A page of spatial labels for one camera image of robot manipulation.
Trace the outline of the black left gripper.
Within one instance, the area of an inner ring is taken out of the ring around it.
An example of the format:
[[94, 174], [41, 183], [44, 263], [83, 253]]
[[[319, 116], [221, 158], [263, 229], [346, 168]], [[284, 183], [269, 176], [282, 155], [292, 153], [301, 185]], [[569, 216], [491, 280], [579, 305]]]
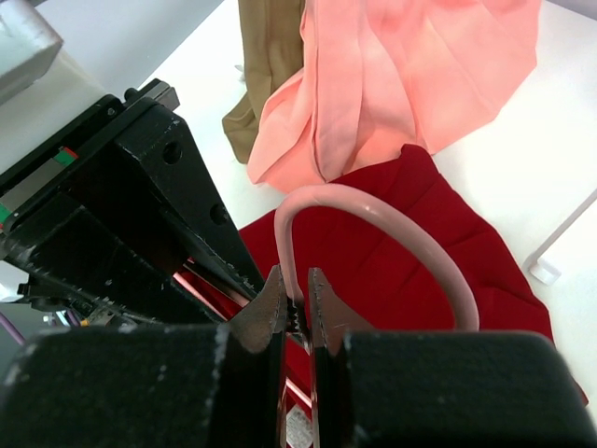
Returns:
[[29, 302], [211, 324], [187, 262], [247, 299], [263, 288], [178, 105], [159, 79], [107, 94], [2, 174], [1, 256], [29, 274]]

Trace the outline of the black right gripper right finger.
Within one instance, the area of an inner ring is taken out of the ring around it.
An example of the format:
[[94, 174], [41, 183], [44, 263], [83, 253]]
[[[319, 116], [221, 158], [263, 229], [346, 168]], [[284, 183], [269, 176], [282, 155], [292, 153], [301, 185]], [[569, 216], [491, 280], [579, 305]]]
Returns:
[[317, 447], [589, 447], [564, 360], [519, 331], [382, 331], [309, 273]]

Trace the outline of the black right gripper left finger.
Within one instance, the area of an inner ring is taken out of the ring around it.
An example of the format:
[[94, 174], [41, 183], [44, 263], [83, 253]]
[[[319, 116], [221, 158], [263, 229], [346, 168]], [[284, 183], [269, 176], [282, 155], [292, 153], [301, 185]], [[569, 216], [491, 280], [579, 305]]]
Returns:
[[5, 447], [282, 447], [279, 267], [230, 321], [49, 329], [1, 381]]

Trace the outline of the red skirt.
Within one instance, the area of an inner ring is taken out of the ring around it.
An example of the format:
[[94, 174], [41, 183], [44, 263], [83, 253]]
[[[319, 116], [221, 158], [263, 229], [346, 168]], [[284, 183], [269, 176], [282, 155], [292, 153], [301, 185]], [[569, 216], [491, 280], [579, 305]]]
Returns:
[[[483, 329], [551, 335], [547, 307], [534, 295], [498, 232], [478, 216], [414, 146], [395, 161], [343, 176], [413, 219], [453, 258], [475, 296]], [[453, 318], [425, 267], [390, 236], [331, 208], [311, 208], [294, 222], [298, 274], [321, 268], [334, 290], [381, 329], [447, 329]]]

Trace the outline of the pink wire hanger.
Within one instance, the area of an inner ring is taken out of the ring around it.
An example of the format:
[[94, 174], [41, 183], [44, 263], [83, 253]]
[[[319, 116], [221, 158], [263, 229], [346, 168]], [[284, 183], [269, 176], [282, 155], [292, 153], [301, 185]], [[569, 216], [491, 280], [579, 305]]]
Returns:
[[463, 331], [479, 329], [479, 311], [463, 274], [445, 250], [410, 218], [380, 199], [352, 187], [327, 184], [303, 187], [290, 193], [274, 215], [279, 263], [265, 288], [216, 333], [218, 360], [223, 363], [223, 393], [244, 393], [262, 403], [267, 394], [285, 401], [285, 340], [287, 324], [310, 351], [324, 347], [336, 357], [348, 332], [373, 327], [333, 294], [322, 271], [312, 272], [311, 298], [300, 289], [292, 236], [295, 216], [310, 207], [329, 207], [360, 217], [404, 246], [442, 287]]

